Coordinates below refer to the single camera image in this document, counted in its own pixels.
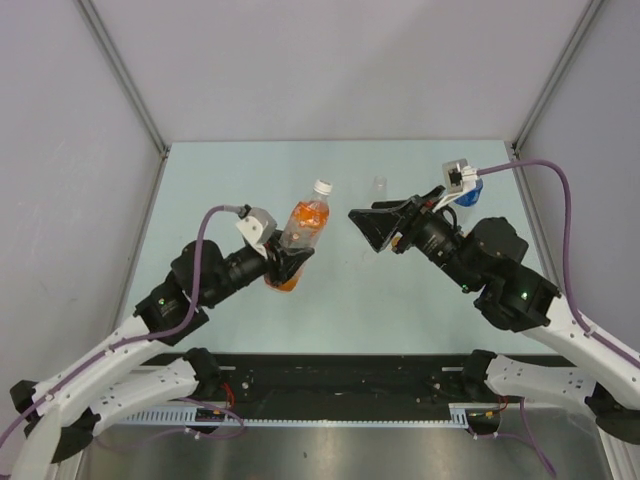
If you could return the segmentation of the clear water bottle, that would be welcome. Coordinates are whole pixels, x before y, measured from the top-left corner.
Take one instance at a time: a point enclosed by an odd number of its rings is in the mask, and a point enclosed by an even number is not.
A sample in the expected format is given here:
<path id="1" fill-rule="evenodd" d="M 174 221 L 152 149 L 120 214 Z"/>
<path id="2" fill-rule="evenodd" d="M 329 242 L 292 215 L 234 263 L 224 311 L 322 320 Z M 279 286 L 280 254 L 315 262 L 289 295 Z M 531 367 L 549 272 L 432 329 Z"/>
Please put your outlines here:
<path id="1" fill-rule="evenodd" d="M 372 192 L 377 201 L 387 198 L 387 178 L 384 176 L 376 176 L 372 185 Z"/>

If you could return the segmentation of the orange drink bottle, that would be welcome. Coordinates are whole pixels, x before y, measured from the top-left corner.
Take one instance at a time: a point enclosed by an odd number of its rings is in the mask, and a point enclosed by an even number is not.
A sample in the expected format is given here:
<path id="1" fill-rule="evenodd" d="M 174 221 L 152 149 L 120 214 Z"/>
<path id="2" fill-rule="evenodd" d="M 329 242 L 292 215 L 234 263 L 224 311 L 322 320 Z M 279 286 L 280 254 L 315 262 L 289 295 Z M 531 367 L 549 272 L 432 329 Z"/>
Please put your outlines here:
<path id="1" fill-rule="evenodd" d="M 332 184 L 316 180 L 313 190 L 292 210 L 277 242 L 286 248 L 314 248 L 330 215 L 329 196 Z"/>

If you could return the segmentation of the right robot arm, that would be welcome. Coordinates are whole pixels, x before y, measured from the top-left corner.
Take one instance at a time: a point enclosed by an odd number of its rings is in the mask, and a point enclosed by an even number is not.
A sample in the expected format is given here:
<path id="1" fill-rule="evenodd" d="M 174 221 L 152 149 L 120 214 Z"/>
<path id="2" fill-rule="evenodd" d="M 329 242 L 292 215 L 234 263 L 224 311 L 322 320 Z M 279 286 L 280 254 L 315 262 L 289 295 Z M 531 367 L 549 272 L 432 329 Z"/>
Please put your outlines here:
<path id="1" fill-rule="evenodd" d="M 348 217 L 375 252 L 415 248 L 463 292 L 495 328 L 522 334 L 564 357 L 563 373 L 536 367 L 526 377 L 504 356 L 478 352 L 480 364 L 461 376 L 463 393 L 484 401 L 494 392 L 574 409 L 609 435 L 639 442 L 639 353 L 572 311 L 569 296 L 523 265 L 528 249 L 503 217 L 480 220 L 465 233 L 437 187 L 407 200 L 375 202 Z"/>

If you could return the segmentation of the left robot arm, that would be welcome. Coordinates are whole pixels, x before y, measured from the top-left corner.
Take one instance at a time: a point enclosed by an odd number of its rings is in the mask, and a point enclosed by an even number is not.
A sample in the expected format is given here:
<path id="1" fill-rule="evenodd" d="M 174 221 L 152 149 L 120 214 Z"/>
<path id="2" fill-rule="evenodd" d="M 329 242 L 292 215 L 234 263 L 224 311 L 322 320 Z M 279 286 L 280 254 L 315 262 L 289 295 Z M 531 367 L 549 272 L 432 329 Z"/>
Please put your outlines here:
<path id="1" fill-rule="evenodd" d="M 222 255 L 218 245 L 197 239 L 176 258 L 165 280 L 135 307 L 110 336 L 47 380 L 20 380 L 10 389 L 24 428 L 29 469 L 65 461 L 89 446 L 116 421 L 167 400 L 207 400 L 221 387 L 212 354 L 190 350 L 162 373 L 123 383 L 132 369 L 176 345 L 203 326 L 214 308 L 254 281 L 289 281 L 314 254 L 286 247 L 275 231 L 257 245 L 245 243 Z"/>

